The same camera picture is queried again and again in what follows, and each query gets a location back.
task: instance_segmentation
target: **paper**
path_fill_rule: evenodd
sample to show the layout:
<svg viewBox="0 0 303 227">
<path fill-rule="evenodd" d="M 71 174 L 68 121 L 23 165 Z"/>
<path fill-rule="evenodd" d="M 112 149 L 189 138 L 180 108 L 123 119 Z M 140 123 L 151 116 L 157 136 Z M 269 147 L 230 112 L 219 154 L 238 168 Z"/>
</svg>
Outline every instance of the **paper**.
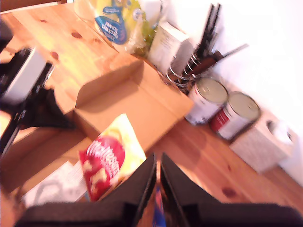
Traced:
<svg viewBox="0 0 303 227">
<path fill-rule="evenodd" d="M 64 163 L 23 196 L 26 207 L 46 202 L 75 202 L 86 192 L 80 161 Z"/>
</svg>

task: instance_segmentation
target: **white box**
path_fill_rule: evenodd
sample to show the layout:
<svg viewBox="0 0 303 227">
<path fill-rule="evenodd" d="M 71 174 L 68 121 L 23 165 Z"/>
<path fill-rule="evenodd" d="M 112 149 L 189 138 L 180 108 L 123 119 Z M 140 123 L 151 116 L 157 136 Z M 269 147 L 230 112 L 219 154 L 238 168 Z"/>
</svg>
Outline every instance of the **white box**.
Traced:
<svg viewBox="0 0 303 227">
<path fill-rule="evenodd" d="M 148 60 L 163 74 L 167 72 L 174 57 L 176 57 L 178 65 L 183 68 L 188 59 L 182 59 L 181 53 L 182 49 L 187 46 L 188 39 L 187 34 L 179 31 L 168 22 L 159 24 L 151 44 Z"/>
</svg>

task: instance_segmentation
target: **wood knot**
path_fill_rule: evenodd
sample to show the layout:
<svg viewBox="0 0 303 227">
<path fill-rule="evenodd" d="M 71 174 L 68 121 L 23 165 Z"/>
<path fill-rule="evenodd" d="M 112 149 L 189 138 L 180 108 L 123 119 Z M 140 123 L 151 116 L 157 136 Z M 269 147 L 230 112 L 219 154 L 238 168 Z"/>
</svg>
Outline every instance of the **wood knot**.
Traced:
<svg viewBox="0 0 303 227">
<path fill-rule="evenodd" d="M 71 33 L 72 36 L 74 36 L 77 39 L 82 39 L 83 37 L 79 34 L 79 32 L 72 32 Z"/>
<path fill-rule="evenodd" d="M 233 198 L 237 195 L 236 191 L 230 187 L 223 187 L 222 192 L 227 198 Z"/>
<path fill-rule="evenodd" d="M 101 40 L 99 40 L 99 39 L 94 39 L 94 41 L 96 42 L 96 43 L 101 43 L 102 41 Z"/>
<path fill-rule="evenodd" d="M 51 51 L 51 56 L 55 59 L 58 60 L 59 59 L 59 55 L 57 52 Z"/>
</svg>

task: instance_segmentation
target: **red snack bag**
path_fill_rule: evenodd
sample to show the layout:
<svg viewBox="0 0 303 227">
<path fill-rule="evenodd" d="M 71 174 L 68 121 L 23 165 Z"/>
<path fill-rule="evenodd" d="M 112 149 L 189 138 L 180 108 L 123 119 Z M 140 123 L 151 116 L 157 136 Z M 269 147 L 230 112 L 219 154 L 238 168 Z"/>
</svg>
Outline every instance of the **red snack bag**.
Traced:
<svg viewBox="0 0 303 227">
<path fill-rule="evenodd" d="M 117 117 L 79 156 L 91 201 L 114 189 L 146 159 L 126 114 Z"/>
<path fill-rule="evenodd" d="M 118 173 L 125 158 L 124 148 L 113 137 L 99 136 L 79 156 L 89 197 L 91 201 L 97 201 L 118 183 Z"/>
</svg>

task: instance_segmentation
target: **red label can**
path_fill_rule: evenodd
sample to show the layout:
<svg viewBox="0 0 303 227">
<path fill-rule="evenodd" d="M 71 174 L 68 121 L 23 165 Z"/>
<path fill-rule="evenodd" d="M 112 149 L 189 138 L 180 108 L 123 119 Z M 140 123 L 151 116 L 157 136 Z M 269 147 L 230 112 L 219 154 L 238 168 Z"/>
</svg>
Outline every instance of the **red label can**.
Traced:
<svg viewBox="0 0 303 227">
<path fill-rule="evenodd" d="M 231 140 L 239 131 L 257 120 L 261 110 L 257 103 L 241 92 L 232 92 L 222 110 L 210 121 L 210 127 L 219 136 Z"/>
</svg>

